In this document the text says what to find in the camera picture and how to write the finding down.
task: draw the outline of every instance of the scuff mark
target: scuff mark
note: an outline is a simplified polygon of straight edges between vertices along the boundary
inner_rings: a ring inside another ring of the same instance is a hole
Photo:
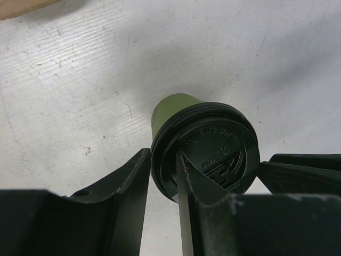
[[[262,49],[262,47],[263,47],[263,45],[264,45],[264,42],[265,42],[266,38],[267,38],[267,36],[264,37],[264,39],[263,39],[263,41],[262,41],[262,44],[261,44],[260,47],[258,48],[256,57],[258,57],[258,54],[259,54],[260,50]]]
[[[59,36],[62,36],[62,34],[61,34],[60,31],[59,31],[58,26],[55,26],[55,27],[57,28],[58,35],[59,35]]]
[[[94,84],[94,83],[91,83],[91,82],[89,82],[88,80],[86,80],[86,79],[85,79],[85,78],[83,78],[83,77],[82,77],[82,79],[83,79],[84,81],[88,82],[89,84],[91,84],[91,85],[93,85],[93,86],[95,86],[95,87],[97,87],[98,89],[101,89],[101,90],[103,91],[103,88],[100,88],[98,85],[96,85],[96,84]]]
[[[14,68],[15,70],[20,72],[20,70],[18,68],[16,68],[15,66],[13,66],[13,65],[12,65],[12,68]]]
[[[5,102],[4,102],[4,97],[3,97],[3,95],[2,95],[1,86],[0,86],[0,96],[1,96],[2,105],[3,105],[4,110],[5,110],[5,115],[6,115],[7,121],[8,121],[8,123],[9,123],[9,125],[10,125],[10,129],[11,129],[12,134],[13,134],[13,137],[14,137],[14,141],[18,144],[18,146],[19,146],[19,148],[20,148],[20,151],[22,152],[21,146],[20,146],[20,144],[19,144],[19,142],[18,142],[18,140],[17,140],[17,136],[15,136],[15,133],[14,133],[13,127],[12,127],[12,123],[11,123],[10,118],[9,118],[9,115],[8,115],[8,113],[7,113],[7,109],[6,109]]]
[[[133,120],[132,109],[130,108],[130,106],[127,103],[124,103],[124,104],[128,106],[129,111],[130,111],[130,118]]]
[[[129,48],[130,48],[130,32],[129,32],[129,35],[128,35],[127,56],[128,56],[128,54],[129,54]]]

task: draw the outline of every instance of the white floor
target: white floor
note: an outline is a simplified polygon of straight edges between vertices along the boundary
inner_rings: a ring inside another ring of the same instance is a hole
[[[65,0],[0,32],[2,189],[93,183],[150,147],[153,108],[179,92],[243,112],[264,161],[341,151],[340,0]],[[181,255],[152,181],[141,255]]]

